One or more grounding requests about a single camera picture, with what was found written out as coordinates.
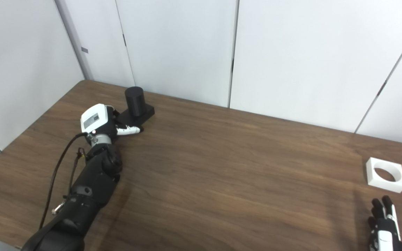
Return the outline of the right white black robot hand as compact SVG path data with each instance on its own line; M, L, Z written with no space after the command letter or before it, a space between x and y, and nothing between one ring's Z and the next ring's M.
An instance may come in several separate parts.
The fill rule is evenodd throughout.
M397 220L397 211L388 195L381 200L373 199L367 223L370 227L369 251L402 251L402 238Z

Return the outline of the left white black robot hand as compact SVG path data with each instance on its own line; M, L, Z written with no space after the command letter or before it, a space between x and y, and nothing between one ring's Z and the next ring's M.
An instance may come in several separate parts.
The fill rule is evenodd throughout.
M121 115L113 106L96 104L87 109L80 117L82 133L92 147L98 144L113 144L119 136L136 135L143 127L127 125L118 121Z

